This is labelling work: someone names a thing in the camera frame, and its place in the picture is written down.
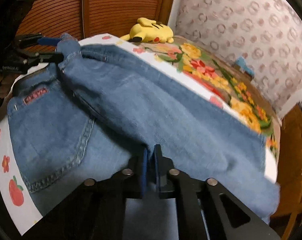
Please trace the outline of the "white fruit print blanket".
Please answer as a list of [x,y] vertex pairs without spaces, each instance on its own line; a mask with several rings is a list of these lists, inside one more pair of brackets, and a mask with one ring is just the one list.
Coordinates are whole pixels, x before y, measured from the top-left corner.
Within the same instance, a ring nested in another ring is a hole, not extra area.
[[19,77],[0,111],[0,191],[25,233],[88,178],[156,144],[191,177],[213,177],[269,222],[279,204],[263,135],[185,74],[114,36],[64,34],[60,64]]

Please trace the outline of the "blue item in box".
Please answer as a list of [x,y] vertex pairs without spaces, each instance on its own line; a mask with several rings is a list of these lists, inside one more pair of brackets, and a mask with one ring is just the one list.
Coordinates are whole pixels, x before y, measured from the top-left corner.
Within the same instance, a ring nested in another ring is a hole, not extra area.
[[254,78],[254,71],[248,67],[243,57],[238,57],[234,63],[234,67],[237,67],[242,73],[247,74],[251,79]]

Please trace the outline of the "blue denim pants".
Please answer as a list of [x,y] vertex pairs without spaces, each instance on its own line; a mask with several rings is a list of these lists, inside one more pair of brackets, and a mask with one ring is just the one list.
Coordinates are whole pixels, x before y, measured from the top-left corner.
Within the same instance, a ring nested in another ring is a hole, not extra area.
[[264,136],[118,46],[56,50],[7,106],[25,239],[278,239]]

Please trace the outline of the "wooden louvered closet door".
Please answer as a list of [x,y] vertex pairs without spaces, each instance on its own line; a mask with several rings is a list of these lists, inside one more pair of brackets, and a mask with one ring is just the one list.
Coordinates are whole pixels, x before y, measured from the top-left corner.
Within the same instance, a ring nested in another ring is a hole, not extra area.
[[17,33],[69,33],[79,40],[103,33],[120,37],[141,17],[166,24],[172,4],[173,0],[35,0]]

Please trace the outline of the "patterned lace curtain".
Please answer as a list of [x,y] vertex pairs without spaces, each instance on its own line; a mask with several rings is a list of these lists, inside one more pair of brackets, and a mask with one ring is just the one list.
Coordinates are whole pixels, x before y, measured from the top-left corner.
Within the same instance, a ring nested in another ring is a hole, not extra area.
[[278,115],[300,100],[302,21],[285,0],[181,0],[175,32],[225,62],[243,58]]

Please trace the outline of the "wooden sideboard cabinet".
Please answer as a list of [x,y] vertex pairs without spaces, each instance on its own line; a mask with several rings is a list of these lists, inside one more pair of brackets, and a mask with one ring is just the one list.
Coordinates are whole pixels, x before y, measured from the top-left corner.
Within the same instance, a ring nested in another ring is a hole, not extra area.
[[289,239],[302,225],[302,110],[295,105],[282,119],[277,183],[280,203],[270,226]]

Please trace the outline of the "yellow pikachu plush toy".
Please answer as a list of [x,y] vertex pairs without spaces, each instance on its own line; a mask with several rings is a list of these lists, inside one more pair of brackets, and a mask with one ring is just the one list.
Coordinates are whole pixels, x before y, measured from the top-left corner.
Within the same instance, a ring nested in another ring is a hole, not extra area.
[[173,43],[173,36],[173,31],[169,26],[141,17],[137,19],[137,23],[130,29],[129,34],[121,36],[120,39],[136,43]]

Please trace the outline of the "floral brown bed cover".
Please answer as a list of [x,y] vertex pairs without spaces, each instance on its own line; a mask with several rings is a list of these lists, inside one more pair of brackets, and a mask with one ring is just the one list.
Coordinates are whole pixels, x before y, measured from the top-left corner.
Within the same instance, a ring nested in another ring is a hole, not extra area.
[[247,76],[218,59],[211,52],[181,36],[173,43],[141,43],[143,50],[171,64],[219,96],[244,122],[267,138],[276,159],[280,155],[280,124],[267,101]]

